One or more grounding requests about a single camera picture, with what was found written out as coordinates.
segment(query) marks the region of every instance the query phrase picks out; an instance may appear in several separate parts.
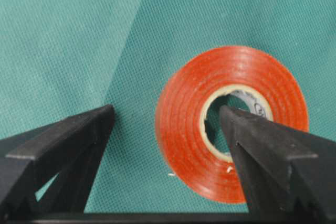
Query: white debris speck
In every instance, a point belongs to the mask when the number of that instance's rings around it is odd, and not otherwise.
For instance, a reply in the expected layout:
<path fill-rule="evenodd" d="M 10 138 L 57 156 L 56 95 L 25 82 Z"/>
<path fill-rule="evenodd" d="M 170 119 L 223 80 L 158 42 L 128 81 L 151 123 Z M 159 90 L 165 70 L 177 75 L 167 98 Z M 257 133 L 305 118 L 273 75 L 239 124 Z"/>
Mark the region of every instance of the white debris speck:
<path fill-rule="evenodd" d="M 229 166 L 228 168 L 227 168 L 227 170 L 226 170 L 226 173 L 229 173 L 229 172 L 231 172 L 233 170 L 233 167 L 232 166 Z"/>

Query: green cloth background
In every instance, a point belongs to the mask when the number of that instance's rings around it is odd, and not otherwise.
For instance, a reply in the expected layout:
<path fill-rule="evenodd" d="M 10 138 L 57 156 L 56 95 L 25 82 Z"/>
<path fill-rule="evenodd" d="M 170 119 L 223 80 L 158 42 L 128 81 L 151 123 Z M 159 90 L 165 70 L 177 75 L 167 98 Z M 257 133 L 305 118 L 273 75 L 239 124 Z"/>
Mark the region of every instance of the green cloth background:
<path fill-rule="evenodd" d="M 336 139 L 335 31 L 335 0 L 0 0 L 0 137 L 111 103 L 86 211 L 246 211 L 168 176 L 154 134 L 161 89 L 202 51 L 255 47 L 298 80 L 310 132 Z"/>

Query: red tape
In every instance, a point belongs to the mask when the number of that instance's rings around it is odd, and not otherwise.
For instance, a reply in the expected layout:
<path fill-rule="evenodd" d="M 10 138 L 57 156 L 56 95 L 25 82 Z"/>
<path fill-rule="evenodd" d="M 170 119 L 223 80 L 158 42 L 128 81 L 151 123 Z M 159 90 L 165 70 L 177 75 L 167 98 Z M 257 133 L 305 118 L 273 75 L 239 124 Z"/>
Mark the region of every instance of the red tape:
<path fill-rule="evenodd" d="M 160 150 L 176 175 L 200 195 L 232 204 L 245 202 L 235 167 L 211 150 L 200 118 L 209 97 L 236 85 L 261 95 L 273 121 L 308 130 L 305 99 L 292 74 L 272 56 L 244 46 L 215 48 L 189 61 L 166 84 L 155 115 Z"/>

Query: orange electrical tape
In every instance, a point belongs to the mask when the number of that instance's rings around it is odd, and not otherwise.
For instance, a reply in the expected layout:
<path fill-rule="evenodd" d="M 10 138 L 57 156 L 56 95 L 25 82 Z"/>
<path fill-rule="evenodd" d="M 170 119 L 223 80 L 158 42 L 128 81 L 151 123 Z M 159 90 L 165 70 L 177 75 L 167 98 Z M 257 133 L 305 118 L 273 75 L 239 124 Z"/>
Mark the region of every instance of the orange electrical tape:
<path fill-rule="evenodd" d="M 269 118 L 303 131 L 308 130 L 307 107 L 294 77 L 281 63 L 244 46 L 204 52 L 166 84 L 155 115 L 156 138 L 166 161 L 200 195 L 225 203 L 243 203 L 234 165 L 216 153 L 202 135 L 204 104 L 221 89 L 221 95 L 223 90 L 242 89 L 259 96 L 265 110 L 270 108 Z"/>

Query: teal fabric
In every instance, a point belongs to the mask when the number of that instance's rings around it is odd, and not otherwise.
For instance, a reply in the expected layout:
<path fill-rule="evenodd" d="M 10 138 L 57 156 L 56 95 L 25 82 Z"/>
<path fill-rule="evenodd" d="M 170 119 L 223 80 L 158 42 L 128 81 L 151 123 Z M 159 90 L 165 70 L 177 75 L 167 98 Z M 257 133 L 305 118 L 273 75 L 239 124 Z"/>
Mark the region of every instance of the teal fabric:
<path fill-rule="evenodd" d="M 300 83 L 310 132 L 336 139 L 335 12 L 335 0 L 0 0 L 0 137 L 111 103 L 86 211 L 246 211 L 168 175 L 154 135 L 161 89 L 202 51 L 255 47 Z"/>

